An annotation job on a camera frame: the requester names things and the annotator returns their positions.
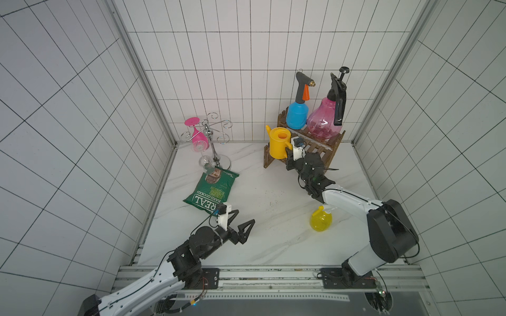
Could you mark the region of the yellow watering can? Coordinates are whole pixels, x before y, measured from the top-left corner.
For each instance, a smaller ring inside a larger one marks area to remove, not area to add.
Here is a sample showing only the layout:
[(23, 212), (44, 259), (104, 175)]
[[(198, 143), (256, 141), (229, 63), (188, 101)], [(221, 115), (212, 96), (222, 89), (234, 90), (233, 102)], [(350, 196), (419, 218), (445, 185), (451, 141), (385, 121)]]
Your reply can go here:
[(277, 127), (272, 129), (266, 125), (266, 131), (269, 136), (269, 154), (272, 158), (282, 160), (288, 158), (287, 150), (292, 150), (290, 130)]

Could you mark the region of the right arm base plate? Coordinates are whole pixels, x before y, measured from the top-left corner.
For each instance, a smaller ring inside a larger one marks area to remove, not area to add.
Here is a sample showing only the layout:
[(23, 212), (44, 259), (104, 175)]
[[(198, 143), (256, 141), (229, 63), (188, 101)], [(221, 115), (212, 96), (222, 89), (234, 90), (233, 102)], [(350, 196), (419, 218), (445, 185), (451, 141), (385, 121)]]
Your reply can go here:
[(325, 289), (345, 290), (345, 289), (375, 289), (377, 279), (371, 272), (365, 276), (356, 276), (352, 271), (331, 267), (321, 268), (316, 278), (323, 282)]

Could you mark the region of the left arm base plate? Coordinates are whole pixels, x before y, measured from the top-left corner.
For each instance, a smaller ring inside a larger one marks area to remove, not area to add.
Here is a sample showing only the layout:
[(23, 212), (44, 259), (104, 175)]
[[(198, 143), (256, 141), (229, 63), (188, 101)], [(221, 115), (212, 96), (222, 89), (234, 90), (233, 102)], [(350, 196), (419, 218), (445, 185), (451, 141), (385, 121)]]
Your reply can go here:
[(199, 269), (193, 274), (186, 276), (184, 281), (184, 290), (215, 290), (218, 288), (220, 280), (219, 268)]

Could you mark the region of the blue spray bottle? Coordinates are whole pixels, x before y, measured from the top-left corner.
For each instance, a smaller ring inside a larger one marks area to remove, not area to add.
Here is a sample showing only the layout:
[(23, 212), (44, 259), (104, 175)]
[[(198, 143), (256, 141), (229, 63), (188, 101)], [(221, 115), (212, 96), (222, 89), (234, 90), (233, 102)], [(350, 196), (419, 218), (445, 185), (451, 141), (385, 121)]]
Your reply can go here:
[(306, 102), (310, 99), (309, 88), (314, 87), (315, 82), (303, 72), (296, 73), (298, 88), (295, 102), (288, 107), (286, 123), (290, 129), (300, 130), (306, 125), (309, 108)]

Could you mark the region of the small yellow spray bottle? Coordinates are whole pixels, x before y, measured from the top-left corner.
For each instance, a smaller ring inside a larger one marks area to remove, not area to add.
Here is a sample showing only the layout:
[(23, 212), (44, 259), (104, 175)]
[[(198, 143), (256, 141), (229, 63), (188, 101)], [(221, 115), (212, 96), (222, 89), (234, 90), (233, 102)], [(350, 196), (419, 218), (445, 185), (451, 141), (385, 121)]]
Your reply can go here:
[(310, 226), (316, 232), (324, 232), (332, 225), (332, 211), (324, 205), (321, 205), (310, 218)]

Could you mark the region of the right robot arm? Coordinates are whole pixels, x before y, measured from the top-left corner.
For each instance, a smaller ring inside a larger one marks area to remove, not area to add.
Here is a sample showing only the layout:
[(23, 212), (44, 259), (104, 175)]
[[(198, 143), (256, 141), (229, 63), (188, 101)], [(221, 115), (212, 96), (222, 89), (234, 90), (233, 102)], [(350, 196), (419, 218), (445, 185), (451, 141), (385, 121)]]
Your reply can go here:
[(341, 274), (348, 283), (420, 247), (419, 237), (399, 202), (371, 200), (340, 186), (334, 188), (335, 182), (324, 175), (328, 168), (319, 154), (297, 159), (289, 154), (286, 168), (297, 172), (298, 180), (303, 181), (300, 187), (323, 205), (324, 213), (341, 209), (367, 224), (369, 243), (341, 265)]

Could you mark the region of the pink pressure sprayer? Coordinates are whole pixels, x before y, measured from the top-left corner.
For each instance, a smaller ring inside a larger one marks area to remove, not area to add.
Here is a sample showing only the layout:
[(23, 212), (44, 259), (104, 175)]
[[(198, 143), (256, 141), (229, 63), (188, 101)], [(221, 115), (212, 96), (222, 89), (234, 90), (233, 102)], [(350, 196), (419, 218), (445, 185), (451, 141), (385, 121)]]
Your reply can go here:
[(343, 79), (349, 67), (341, 67), (340, 75), (330, 74), (332, 86), (327, 96), (307, 120), (309, 133), (320, 140), (328, 140), (341, 133), (347, 102), (347, 85)]

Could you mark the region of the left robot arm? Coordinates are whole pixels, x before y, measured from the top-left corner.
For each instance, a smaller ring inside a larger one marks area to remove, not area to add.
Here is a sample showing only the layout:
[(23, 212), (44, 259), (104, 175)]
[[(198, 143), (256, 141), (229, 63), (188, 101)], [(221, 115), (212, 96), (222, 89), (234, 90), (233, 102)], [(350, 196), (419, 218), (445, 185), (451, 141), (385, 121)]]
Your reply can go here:
[(208, 258), (226, 242), (245, 244), (256, 221), (251, 219), (236, 229), (230, 227), (237, 210), (221, 212), (216, 209), (216, 226), (198, 225), (188, 239), (163, 256), (159, 265), (125, 288), (102, 298), (93, 294), (81, 304), (79, 315), (139, 315), (152, 305), (184, 288), (210, 283), (204, 277), (202, 260)]

